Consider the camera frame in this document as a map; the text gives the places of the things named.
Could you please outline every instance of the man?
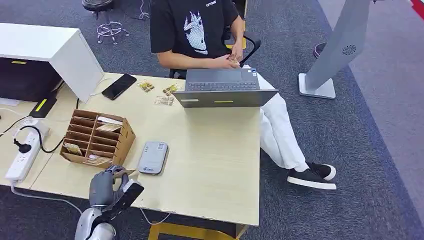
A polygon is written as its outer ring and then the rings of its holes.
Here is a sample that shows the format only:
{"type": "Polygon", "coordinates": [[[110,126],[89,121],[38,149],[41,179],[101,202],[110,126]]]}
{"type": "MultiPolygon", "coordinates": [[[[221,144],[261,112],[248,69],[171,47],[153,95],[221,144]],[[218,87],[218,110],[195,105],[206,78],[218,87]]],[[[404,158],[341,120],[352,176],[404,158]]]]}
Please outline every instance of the man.
{"type": "MultiPolygon", "coordinates": [[[[231,0],[152,0],[151,52],[168,69],[239,68],[243,58],[243,20],[231,0]],[[223,45],[224,27],[235,39],[223,45]]],[[[258,74],[261,89],[274,89],[258,74]]],[[[261,107],[260,147],[281,168],[290,169],[287,181],[319,189],[336,189],[331,165],[305,161],[298,146],[286,102],[277,93],[261,107]]]]}

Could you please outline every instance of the chair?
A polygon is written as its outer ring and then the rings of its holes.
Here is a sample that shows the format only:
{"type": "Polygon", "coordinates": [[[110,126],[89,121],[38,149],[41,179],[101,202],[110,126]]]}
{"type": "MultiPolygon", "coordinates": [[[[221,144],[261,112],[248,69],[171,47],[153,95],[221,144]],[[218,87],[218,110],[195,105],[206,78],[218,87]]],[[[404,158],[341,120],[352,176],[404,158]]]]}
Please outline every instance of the chair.
{"type": "Polygon", "coordinates": [[[125,36],[129,36],[120,22],[110,21],[108,12],[114,8],[114,0],[82,0],[82,6],[95,14],[95,19],[99,19],[99,12],[104,12],[106,23],[97,27],[98,43],[103,42],[103,37],[112,37],[113,45],[118,43],[115,41],[115,35],[125,32],[125,36]]]}
{"type": "MultiPolygon", "coordinates": [[[[249,52],[249,54],[247,54],[246,57],[244,57],[243,60],[240,61],[240,67],[243,67],[245,65],[245,62],[259,49],[259,47],[261,46],[261,40],[259,39],[259,37],[257,37],[256,35],[254,35],[251,32],[244,32],[243,37],[248,40],[249,42],[251,42],[253,44],[253,49],[252,51],[249,52]]],[[[225,41],[231,39],[231,31],[229,27],[224,28],[224,33],[222,35],[222,44],[225,45],[225,41]]],[[[173,79],[175,76],[175,73],[179,74],[179,79],[186,79],[186,74],[187,71],[185,70],[178,70],[178,69],[170,69],[169,70],[169,78],[173,79]]]]}

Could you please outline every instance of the white cable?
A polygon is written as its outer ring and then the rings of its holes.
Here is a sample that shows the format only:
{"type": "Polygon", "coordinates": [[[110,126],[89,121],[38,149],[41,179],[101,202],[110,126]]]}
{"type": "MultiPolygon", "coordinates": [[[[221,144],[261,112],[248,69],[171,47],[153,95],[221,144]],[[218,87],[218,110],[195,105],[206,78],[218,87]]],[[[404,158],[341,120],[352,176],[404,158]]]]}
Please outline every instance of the white cable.
{"type": "Polygon", "coordinates": [[[72,207],[74,207],[76,210],[78,210],[78,212],[81,215],[83,214],[83,212],[77,206],[75,206],[72,202],[70,202],[68,200],[60,199],[60,198],[44,197],[44,196],[34,196],[34,195],[28,195],[28,194],[20,193],[20,192],[17,192],[15,190],[15,184],[16,184],[15,182],[12,182],[11,185],[10,185],[10,189],[11,189],[12,193],[14,193],[16,195],[19,195],[19,196],[22,196],[22,197],[27,197],[27,198],[33,198],[33,199],[55,200],[55,201],[65,202],[65,203],[71,205],[72,207]]]}
{"type": "Polygon", "coordinates": [[[14,111],[14,110],[9,109],[9,108],[0,108],[0,110],[7,110],[7,111],[10,111],[10,112],[12,112],[12,113],[14,113],[14,114],[16,114],[16,115],[21,116],[21,117],[26,117],[26,116],[27,116],[27,115],[25,115],[25,114],[23,114],[23,113],[20,113],[20,112],[14,111]]]}
{"type": "MultiPolygon", "coordinates": [[[[103,81],[105,81],[105,80],[113,80],[113,78],[105,78],[105,79],[103,79],[103,80],[99,81],[99,82],[97,83],[97,86],[98,86],[100,83],[102,83],[103,81]]],[[[99,94],[101,94],[102,92],[103,92],[103,91],[100,91],[100,92],[97,92],[97,93],[90,94],[90,97],[93,97],[93,96],[99,95],[99,94]]]]}
{"type": "Polygon", "coordinates": [[[138,16],[139,19],[143,20],[144,17],[150,18],[150,14],[148,12],[143,11],[143,5],[145,4],[144,0],[141,0],[140,12],[141,14],[138,16]]]}
{"type": "Polygon", "coordinates": [[[28,119],[46,120],[46,121],[50,121],[50,122],[67,122],[67,123],[70,121],[69,119],[68,120],[50,120],[50,119],[47,119],[47,118],[33,118],[32,116],[26,116],[25,118],[17,121],[11,129],[4,131],[4,132],[0,132],[0,135],[4,135],[4,134],[7,134],[9,132],[13,132],[16,129],[23,127],[25,125],[25,121],[28,120],[28,119]]]}
{"type": "Polygon", "coordinates": [[[166,217],[162,220],[162,221],[160,221],[160,222],[155,222],[155,223],[151,223],[150,221],[149,221],[149,219],[147,219],[147,216],[146,216],[146,214],[145,214],[145,212],[143,211],[143,208],[141,208],[140,207],[140,210],[141,210],[141,213],[143,214],[143,216],[144,216],[144,218],[146,219],[146,221],[150,224],[150,225],[158,225],[158,224],[161,224],[161,223],[163,223],[170,215],[171,215],[171,213],[168,213],[168,215],[166,215],[166,217]]]}

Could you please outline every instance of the laptop keyboard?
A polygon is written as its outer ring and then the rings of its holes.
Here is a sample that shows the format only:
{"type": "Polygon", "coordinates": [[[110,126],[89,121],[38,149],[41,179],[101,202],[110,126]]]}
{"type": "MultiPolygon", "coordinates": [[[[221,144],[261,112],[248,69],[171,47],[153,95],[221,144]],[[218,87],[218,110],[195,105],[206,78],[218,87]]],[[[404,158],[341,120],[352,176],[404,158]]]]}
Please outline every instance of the laptop keyboard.
{"type": "Polygon", "coordinates": [[[257,90],[256,82],[189,82],[185,91],[243,91],[257,90]]]}

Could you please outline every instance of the cardboard box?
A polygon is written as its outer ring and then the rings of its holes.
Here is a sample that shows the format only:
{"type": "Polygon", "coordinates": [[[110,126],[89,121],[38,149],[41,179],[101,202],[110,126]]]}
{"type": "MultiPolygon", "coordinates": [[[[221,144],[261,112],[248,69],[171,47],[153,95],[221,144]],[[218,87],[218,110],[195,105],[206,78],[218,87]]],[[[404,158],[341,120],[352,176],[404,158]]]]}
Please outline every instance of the cardboard box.
{"type": "Polygon", "coordinates": [[[110,165],[123,165],[136,135],[127,119],[120,116],[76,109],[73,112],[66,131],[60,155],[68,161],[106,169],[110,165]],[[105,125],[98,120],[106,117],[122,122],[116,131],[104,131],[97,128],[105,125]],[[65,143],[78,145],[82,155],[73,154],[65,143]]]}

